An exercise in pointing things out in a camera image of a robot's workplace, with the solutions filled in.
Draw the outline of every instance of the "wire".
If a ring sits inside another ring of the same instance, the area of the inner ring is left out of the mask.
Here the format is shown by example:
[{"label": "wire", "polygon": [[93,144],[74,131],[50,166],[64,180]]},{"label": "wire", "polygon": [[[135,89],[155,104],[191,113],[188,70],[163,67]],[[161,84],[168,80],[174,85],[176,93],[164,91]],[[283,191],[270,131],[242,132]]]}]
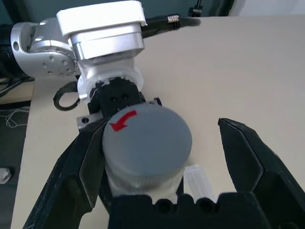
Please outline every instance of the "wire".
[{"label": "wire", "polygon": [[61,100],[61,97],[65,94],[65,93],[71,93],[71,92],[77,92],[77,81],[73,81],[73,82],[69,82],[66,85],[64,85],[63,87],[61,87],[55,94],[53,101],[54,101],[54,106],[60,110],[60,111],[70,111],[72,109],[74,109],[75,107],[77,107],[77,105],[81,102],[81,100],[78,98],[75,103],[73,103],[71,106],[61,106],[59,104],[59,101]]},{"label": "wire", "polygon": [[182,18],[179,14],[171,14],[148,18],[146,23],[147,26],[141,27],[143,38],[178,30],[182,27],[199,26],[201,21],[195,18]]},{"label": "wire", "polygon": [[12,113],[10,113],[9,115],[0,115],[0,117],[5,117],[6,126],[8,126],[9,128],[16,128],[18,126],[27,125],[27,124],[17,124],[12,119],[12,117],[17,112],[29,113],[30,112],[30,107],[29,106],[25,106],[25,107],[18,108],[18,109],[12,109],[12,110],[0,110],[0,112],[8,112],[8,111],[12,111]]},{"label": "wire", "polygon": [[3,89],[0,90],[0,97],[6,95],[9,91],[11,91],[12,89],[14,89],[15,87],[19,86],[20,84],[24,83],[24,82],[31,82],[34,81],[34,78],[32,77],[22,77],[17,81],[14,80],[10,80],[7,84],[7,86]]}]

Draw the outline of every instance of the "wall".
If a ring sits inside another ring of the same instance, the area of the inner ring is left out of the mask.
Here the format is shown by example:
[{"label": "wall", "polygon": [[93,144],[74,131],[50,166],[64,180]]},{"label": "wall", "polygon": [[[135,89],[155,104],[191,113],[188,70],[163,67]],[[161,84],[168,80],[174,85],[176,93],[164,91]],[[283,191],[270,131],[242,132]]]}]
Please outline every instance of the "wall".
[{"label": "wall", "polygon": [[11,24],[11,20],[2,1],[0,0],[0,25],[1,24]]},{"label": "wall", "polygon": [[231,16],[305,14],[305,0],[235,0]]},{"label": "wall", "polygon": [[[60,10],[118,0],[24,0],[34,22],[55,17]],[[186,15],[197,0],[140,0],[146,17],[180,13]]]}]

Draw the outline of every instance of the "white plastic component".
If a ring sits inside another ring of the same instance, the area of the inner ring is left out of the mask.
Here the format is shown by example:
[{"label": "white plastic component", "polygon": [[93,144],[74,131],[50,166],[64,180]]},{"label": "white plastic component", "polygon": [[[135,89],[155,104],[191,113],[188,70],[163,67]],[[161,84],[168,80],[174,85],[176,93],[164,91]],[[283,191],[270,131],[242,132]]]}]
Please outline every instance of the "white plastic component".
[{"label": "white plastic component", "polygon": [[200,198],[207,197],[214,203],[217,199],[213,194],[212,186],[204,174],[204,171],[198,166],[185,167],[183,174],[184,192],[191,195],[196,202]]},{"label": "white plastic component", "polygon": [[62,35],[66,39],[69,34],[74,32],[113,25],[134,22],[138,22],[142,26],[146,25],[142,4],[133,0],[70,8],[59,11],[56,16]]},{"label": "white plastic component", "polygon": [[109,81],[107,79],[110,80],[118,75],[124,76],[124,78],[134,82],[139,91],[143,87],[143,77],[140,70],[134,66],[133,58],[102,64],[98,68],[95,67],[92,71],[94,71],[92,77],[87,78],[82,74],[77,83],[79,97],[86,102],[90,102],[90,92],[97,82],[104,81],[104,84],[108,84]]}]

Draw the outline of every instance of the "gray bottle cap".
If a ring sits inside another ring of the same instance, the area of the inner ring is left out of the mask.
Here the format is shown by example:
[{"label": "gray bottle cap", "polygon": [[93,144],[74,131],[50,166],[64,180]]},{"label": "gray bottle cap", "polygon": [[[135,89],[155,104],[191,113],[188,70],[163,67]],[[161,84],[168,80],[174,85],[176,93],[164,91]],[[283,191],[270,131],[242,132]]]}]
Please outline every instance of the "gray bottle cap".
[{"label": "gray bottle cap", "polygon": [[174,111],[137,104],[109,120],[102,144],[106,162],[116,174],[164,176],[183,167],[191,151],[192,135]]}]

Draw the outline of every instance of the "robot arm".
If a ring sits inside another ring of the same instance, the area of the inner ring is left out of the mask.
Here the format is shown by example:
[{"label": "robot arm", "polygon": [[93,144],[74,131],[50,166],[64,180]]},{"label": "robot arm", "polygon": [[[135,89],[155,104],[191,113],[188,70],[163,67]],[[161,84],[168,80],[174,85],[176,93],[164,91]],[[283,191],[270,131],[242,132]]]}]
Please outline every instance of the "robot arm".
[{"label": "robot arm", "polygon": [[17,73],[81,75],[77,91],[90,112],[77,120],[80,133],[58,159],[25,229],[76,229],[97,196],[110,229],[305,228],[300,186],[254,130],[229,119],[218,125],[237,193],[223,193],[217,203],[183,195],[190,130],[158,98],[145,100],[133,58],[144,49],[143,36],[198,21],[145,20],[136,1],[68,9],[57,18],[6,30],[5,61]]}]

